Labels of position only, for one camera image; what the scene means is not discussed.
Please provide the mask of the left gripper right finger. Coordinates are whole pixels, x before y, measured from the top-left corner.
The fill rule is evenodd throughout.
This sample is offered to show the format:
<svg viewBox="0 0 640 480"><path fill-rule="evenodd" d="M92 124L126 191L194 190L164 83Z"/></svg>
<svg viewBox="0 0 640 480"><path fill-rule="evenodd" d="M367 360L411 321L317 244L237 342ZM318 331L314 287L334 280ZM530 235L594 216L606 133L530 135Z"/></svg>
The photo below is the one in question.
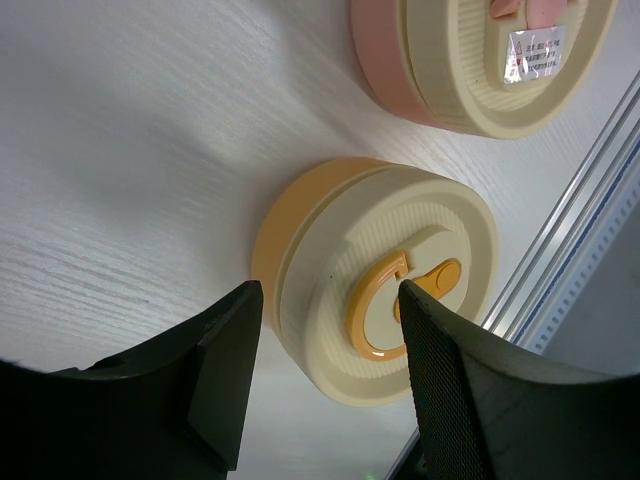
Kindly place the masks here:
<svg viewBox="0 0 640 480"><path fill-rule="evenodd" d="M635 479L639 378L518 347L411 281L399 288L429 479Z"/></svg>

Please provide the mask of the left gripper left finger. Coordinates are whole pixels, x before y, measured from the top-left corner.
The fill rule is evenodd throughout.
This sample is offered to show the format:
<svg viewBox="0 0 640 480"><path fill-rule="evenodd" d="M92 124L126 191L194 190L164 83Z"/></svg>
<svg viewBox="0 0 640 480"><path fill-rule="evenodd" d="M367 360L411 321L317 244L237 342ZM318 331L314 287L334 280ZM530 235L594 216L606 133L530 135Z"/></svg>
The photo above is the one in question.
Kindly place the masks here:
<svg viewBox="0 0 640 480"><path fill-rule="evenodd" d="M80 370L1 364L5 479L223 479L238 465L261 332L250 280Z"/></svg>

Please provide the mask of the orange lunch container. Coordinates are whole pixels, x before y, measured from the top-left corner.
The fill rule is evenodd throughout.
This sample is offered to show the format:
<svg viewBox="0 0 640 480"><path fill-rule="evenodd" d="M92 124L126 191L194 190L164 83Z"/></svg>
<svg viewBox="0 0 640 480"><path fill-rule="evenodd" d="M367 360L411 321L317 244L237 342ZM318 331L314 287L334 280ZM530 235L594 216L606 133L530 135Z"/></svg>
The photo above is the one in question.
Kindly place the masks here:
<svg viewBox="0 0 640 480"><path fill-rule="evenodd" d="M281 283L301 237L335 197L393 165L368 157L338 157L301 174L273 203L254 242L251 277L261 282L264 317L276 335L281 334L278 313Z"/></svg>

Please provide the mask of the cream lid orange handle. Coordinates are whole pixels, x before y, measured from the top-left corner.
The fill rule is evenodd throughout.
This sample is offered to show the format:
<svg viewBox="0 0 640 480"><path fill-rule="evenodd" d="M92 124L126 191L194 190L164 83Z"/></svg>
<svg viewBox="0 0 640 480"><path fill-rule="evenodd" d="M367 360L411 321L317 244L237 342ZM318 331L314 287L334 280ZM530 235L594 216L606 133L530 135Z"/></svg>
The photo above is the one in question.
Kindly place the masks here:
<svg viewBox="0 0 640 480"><path fill-rule="evenodd" d="M498 260L494 217L456 181L388 167L338 194L295 246L281 283L281 343L314 386L356 407L407 396L398 290L416 281L482 319Z"/></svg>

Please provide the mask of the cream lid pink handle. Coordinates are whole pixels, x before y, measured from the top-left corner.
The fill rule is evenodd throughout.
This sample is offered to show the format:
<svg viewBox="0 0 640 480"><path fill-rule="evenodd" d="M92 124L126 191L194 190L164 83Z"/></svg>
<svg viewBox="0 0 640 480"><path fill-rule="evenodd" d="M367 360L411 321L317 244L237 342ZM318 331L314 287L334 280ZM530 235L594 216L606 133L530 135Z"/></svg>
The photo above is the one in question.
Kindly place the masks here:
<svg viewBox="0 0 640 480"><path fill-rule="evenodd" d="M495 139L531 135L566 106L592 67L614 1L551 1L552 22L530 26L534 1L506 15L490 1L408 1L412 77L443 128Z"/></svg>

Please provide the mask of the pink lunch container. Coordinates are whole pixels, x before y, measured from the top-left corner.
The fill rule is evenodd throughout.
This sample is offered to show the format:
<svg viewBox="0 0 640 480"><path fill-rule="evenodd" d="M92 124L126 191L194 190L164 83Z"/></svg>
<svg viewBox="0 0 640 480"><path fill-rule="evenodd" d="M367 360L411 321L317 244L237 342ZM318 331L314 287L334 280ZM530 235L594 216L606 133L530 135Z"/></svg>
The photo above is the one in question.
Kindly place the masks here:
<svg viewBox="0 0 640 480"><path fill-rule="evenodd" d="M354 47L365 79L380 104L410 122L442 128L413 75L406 3L355 0L350 3Z"/></svg>

